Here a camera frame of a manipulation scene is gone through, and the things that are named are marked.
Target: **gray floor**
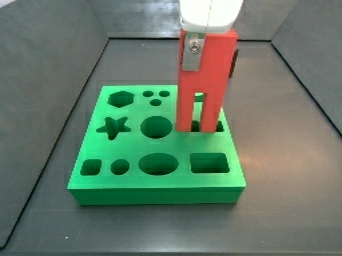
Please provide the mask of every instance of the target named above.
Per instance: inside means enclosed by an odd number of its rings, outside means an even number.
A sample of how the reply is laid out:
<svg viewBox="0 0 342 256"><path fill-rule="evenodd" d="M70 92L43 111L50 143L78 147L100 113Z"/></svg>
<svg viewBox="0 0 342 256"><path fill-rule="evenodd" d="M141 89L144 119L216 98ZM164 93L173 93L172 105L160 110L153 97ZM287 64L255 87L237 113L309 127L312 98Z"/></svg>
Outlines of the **gray floor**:
<svg viewBox="0 0 342 256"><path fill-rule="evenodd" d="M342 142L269 43L240 43L224 109L236 205L80 207L65 190L104 84L173 84L176 40L112 40L3 253L342 252Z"/></svg>

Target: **large round hole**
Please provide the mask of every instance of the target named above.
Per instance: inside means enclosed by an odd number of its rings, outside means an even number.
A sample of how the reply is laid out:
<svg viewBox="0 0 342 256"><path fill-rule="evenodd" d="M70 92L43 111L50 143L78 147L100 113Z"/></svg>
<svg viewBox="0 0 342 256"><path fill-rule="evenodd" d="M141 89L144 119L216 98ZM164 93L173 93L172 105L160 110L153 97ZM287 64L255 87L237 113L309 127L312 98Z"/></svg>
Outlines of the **large round hole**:
<svg viewBox="0 0 342 256"><path fill-rule="evenodd" d="M144 91L142 95L144 95L144 97L152 97L153 96L153 92L152 91Z"/></svg>
<svg viewBox="0 0 342 256"><path fill-rule="evenodd" d="M177 168L177 160L164 153L153 153L144 156L138 161L140 170L149 175L165 175Z"/></svg>
<svg viewBox="0 0 342 256"><path fill-rule="evenodd" d="M157 107L157 106L161 105L161 100L153 99L153 100L150 100L149 104L150 104L152 106Z"/></svg>
<svg viewBox="0 0 342 256"><path fill-rule="evenodd" d="M140 130L145 137L150 139L160 139L169 134L172 130L172 124L164 117L152 116L142 121Z"/></svg>
<svg viewBox="0 0 342 256"><path fill-rule="evenodd" d="M114 175L122 175L129 170L129 163L124 159L116 160L110 165L110 171Z"/></svg>

